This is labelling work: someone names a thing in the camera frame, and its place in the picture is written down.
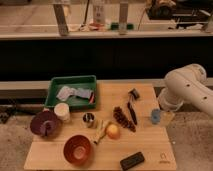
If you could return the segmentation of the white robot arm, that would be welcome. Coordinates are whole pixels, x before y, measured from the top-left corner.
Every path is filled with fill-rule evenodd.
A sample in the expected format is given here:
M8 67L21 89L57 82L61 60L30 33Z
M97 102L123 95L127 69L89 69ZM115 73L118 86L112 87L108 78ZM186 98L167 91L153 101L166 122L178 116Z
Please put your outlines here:
M185 101L213 117L213 90L203 82L207 73L200 64L189 64L168 72L164 77L165 87L158 102L165 111L179 110Z

